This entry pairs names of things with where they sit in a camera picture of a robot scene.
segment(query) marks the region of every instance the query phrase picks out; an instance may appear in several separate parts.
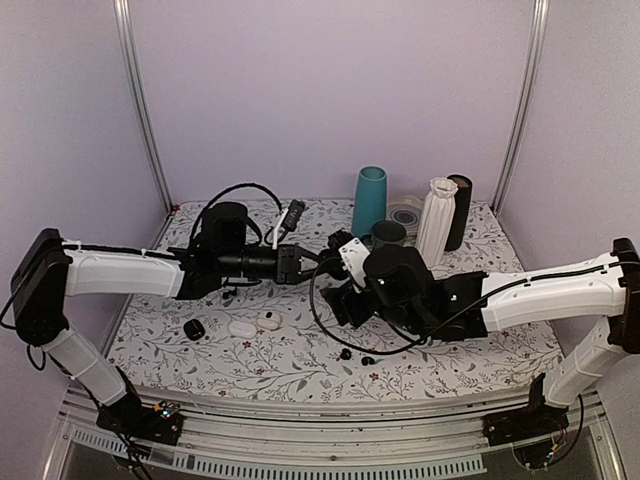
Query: white small object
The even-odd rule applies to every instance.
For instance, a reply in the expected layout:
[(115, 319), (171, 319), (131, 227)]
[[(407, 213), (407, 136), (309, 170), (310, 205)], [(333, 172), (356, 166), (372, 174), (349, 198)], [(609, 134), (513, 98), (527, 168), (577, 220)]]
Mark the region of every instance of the white small object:
[(229, 333), (234, 337), (250, 339), (257, 335), (258, 329), (250, 323), (234, 320), (229, 324)]
[(351, 275), (355, 283), (354, 288), (356, 292), (360, 292), (360, 290), (366, 286), (364, 281), (366, 274), (364, 273), (363, 265), (368, 256), (369, 250), (367, 250), (367, 247), (357, 238), (340, 247), (342, 263), (344, 263), (345, 270), (349, 272), (349, 275)]
[(442, 260), (456, 202), (453, 196), (458, 186), (447, 178), (431, 180), (431, 191), (424, 200), (416, 248), (428, 268)]
[(278, 312), (264, 312), (258, 317), (257, 324), (265, 330), (277, 330), (282, 325), (282, 315)]

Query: floral patterned mat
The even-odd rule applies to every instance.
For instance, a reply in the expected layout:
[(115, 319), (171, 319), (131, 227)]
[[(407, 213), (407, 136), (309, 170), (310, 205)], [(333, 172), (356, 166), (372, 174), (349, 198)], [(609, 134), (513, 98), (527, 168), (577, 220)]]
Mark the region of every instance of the floral patterned mat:
[[(277, 210), (269, 201), (249, 201), (250, 216), (266, 231)], [(350, 227), (351, 200), (309, 200), (286, 243), (319, 252), (330, 233)], [(160, 248), (185, 247), (203, 203), (181, 206)], [(486, 204), (472, 204), (462, 247), (446, 253), (434, 275), (521, 271), (509, 241)], [(320, 277), (317, 287), (335, 284)], [(198, 301), (178, 302), (137, 295), (133, 298), (109, 361), (135, 383), (148, 387), (244, 399), (284, 402), (381, 402), (442, 398), (526, 386), (560, 359), (546, 323), (523, 325), (488, 338), (456, 343), (431, 341), (404, 354), (377, 357), (363, 366), (362, 354), (340, 360), (342, 346), (317, 328), (308, 306), (308, 284), (279, 286), (263, 282), (239, 289), (236, 297), (217, 291)], [(389, 350), (404, 343), (382, 321), (357, 330), (341, 328), (318, 293), (318, 311), (329, 328), (351, 343)], [(231, 320), (255, 322), (258, 315), (280, 315), (282, 327), (259, 330), (251, 340), (231, 337)], [(182, 327), (192, 318), (206, 328), (197, 342)]]

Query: black cylinder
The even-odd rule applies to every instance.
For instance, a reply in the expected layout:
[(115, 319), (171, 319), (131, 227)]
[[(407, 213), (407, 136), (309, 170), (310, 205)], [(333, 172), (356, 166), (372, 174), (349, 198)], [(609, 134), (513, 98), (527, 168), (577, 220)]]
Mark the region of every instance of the black cylinder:
[(247, 247), (218, 255), (223, 277), (275, 279), (278, 273), (278, 251), (271, 247)]
[(469, 206), (471, 205), (471, 187), (473, 183), (462, 175), (449, 175), (447, 178), (458, 185), (458, 191), (454, 196), (456, 209), (453, 212), (451, 229), (444, 247), (445, 251), (451, 252), (462, 245), (464, 229), (467, 226), (467, 217), (469, 216)]

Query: tape roll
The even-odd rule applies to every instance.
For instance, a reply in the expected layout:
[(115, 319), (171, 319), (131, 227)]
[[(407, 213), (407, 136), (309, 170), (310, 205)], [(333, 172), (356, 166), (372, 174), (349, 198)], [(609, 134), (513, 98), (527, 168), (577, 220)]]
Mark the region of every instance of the tape roll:
[(422, 204), (422, 200), (414, 195), (396, 198), (387, 205), (387, 218), (402, 225), (407, 231), (407, 237), (415, 239), (420, 227)]

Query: white plastic arm link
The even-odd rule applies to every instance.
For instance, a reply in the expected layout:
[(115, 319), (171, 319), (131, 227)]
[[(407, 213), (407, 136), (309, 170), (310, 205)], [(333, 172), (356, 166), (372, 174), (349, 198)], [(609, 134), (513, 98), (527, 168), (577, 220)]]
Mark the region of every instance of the white plastic arm link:
[(568, 407), (579, 394), (628, 355), (622, 347), (609, 344), (609, 332), (608, 320), (600, 319), (573, 352), (546, 373), (543, 394), (547, 405)]
[(489, 274), (482, 282), (482, 295), (520, 279), (604, 266), (595, 273), (528, 282), (490, 297), (482, 309), (487, 331), (581, 315), (621, 315), (625, 304), (625, 289), (618, 283), (622, 268), (608, 267), (616, 261), (617, 257), (606, 253), (586, 262), (535, 272)]
[(184, 272), (177, 260), (126, 253), (66, 250), (73, 262), (67, 275), (67, 296), (85, 293), (141, 293), (175, 297)]
[(116, 368), (73, 325), (62, 330), (42, 350), (82, 383), (103, 405), (112, 405), (126, 394), (126, 385)]

